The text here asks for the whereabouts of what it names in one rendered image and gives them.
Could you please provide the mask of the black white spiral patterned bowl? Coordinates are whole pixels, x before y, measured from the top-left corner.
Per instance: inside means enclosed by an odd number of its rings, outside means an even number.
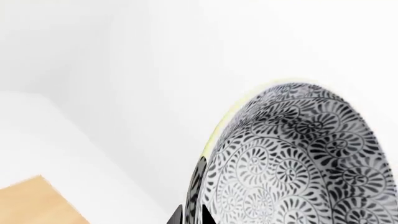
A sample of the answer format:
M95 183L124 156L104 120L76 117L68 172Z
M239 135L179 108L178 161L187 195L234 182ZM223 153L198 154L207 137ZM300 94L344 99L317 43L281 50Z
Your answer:
M239 101L201 153L183 224L398 224L398 191L361 115L312 83Z

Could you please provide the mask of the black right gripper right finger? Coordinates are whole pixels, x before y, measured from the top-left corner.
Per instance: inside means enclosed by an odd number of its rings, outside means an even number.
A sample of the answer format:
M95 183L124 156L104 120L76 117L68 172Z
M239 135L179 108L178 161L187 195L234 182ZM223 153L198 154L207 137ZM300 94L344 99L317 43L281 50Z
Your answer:
M211 216L211 213L207 209L206 205L202 205L202 224L216 224L214 218Z

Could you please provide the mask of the light wooden cabinet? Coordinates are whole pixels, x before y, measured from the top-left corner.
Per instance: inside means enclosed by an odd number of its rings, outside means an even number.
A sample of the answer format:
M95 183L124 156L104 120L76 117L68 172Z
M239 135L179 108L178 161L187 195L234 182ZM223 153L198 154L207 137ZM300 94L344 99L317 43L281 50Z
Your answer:
M41 175L0 189L0 224L90 224Z

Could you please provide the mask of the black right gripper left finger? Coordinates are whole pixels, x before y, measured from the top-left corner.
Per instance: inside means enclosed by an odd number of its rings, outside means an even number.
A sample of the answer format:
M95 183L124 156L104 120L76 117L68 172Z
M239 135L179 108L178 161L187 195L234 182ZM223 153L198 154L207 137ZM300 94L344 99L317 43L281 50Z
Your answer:
M167 224L182 224L183 223L183 206L178 205L172 216L169 218Z

